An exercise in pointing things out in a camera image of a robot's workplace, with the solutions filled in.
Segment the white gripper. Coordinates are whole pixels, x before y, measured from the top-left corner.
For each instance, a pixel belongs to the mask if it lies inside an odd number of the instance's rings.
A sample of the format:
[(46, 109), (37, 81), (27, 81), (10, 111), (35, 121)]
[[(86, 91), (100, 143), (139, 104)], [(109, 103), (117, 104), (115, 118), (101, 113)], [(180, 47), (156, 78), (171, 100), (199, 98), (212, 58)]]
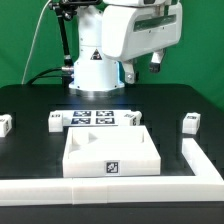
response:
[(149, 70), (158, 73), (165, 56), (163, 48), (179, 42), (181, 29), (180, 2), (168, 7), (163, 2), (143, 7), (108, 3), (102, 19), (102, 51), (111, 59), (125, 61), (125, 82), (134, 84), (136, 75), (130, 59), (154, 52)]

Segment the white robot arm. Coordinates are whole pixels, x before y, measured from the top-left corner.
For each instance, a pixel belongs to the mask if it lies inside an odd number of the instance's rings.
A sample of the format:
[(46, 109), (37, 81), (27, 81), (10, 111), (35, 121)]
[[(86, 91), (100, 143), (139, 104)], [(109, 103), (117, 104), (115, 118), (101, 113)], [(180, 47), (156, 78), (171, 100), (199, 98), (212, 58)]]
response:
[(160, 71), (165, 49), (179, 42), (180, 0), (103, 0), (107, 7), (78, 9), (79, 57), (69, 89), (76, 95), (104, 97), (136, 82), (135, 60), (146, 54), (149, 69)]

